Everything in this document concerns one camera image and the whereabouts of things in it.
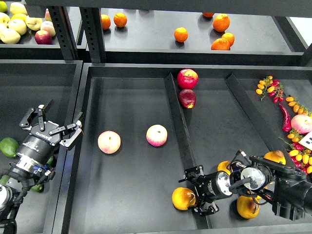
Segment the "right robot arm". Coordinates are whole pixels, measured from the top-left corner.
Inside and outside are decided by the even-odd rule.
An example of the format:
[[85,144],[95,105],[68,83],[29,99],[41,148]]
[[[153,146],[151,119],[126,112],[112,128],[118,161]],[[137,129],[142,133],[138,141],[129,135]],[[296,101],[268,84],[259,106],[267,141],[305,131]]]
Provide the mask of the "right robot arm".
[[182,181],[193,184],[195,204],[192,210],[200,216],[216,214],[216,201],[239,195],[244,206],[270,204],[275,216],[296,221],[312,213],[312,184],[297,167],[284,165],[263,156],[247,156],[238,151],[222,169],[204,174],[197,165],[184,171]]

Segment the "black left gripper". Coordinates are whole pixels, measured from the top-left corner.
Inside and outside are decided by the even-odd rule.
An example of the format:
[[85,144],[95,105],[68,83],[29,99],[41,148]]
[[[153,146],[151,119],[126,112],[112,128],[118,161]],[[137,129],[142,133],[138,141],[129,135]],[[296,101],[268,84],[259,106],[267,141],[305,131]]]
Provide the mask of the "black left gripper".
[[[73,123],[66,126],[59,126],[51,121],[46,122],[45,115],[54,104],[51,99],[47,104],[40,104],[37,108],[30,107],[19,126],[29,130],[29,135],[17,149],[17,156],[20,157],[19,166],[40,165],[47,163],[57,146],[62,145],[71,150],[76,140],[82,136],[83,112],[79,112]],[[38,125],[31,123],[38,117]]]

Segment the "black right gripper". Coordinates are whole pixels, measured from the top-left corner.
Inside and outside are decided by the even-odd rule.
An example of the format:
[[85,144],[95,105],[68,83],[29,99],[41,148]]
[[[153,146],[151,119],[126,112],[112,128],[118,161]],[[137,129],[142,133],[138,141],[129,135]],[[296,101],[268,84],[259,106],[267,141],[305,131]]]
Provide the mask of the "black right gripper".
[[213,215],[219,211],[215,201],[232,196],[230,192],[230,176],[225,171],[217,171],[205,175],[203,166],[195,166],[184,170],[185,177],[179,183],[190,182],[195,186],[196,195],[189,202],[189,209],[200,216]]

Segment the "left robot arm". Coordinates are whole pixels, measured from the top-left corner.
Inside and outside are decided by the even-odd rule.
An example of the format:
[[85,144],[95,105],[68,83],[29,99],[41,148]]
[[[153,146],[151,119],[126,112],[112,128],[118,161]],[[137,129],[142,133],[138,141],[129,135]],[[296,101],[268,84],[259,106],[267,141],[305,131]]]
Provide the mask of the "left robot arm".
[[19,123],[29,131],[22,144],[14,151],[19,157],[17,163],[11,163],[9,169],[2,169],[1,176],[7,176],[21,185],[11,187],[7,182],[0,186],[0,232],[15,234],[17,232],[16,216],[24,197],[35,186],[41,186],[52,180],[55,168],[48,164],[57,147],[62,145],[71,150],[82,132],[83,113],[79,112],[71,124],[59,126],[45,115],[53,101],[46,105],[31,107]]

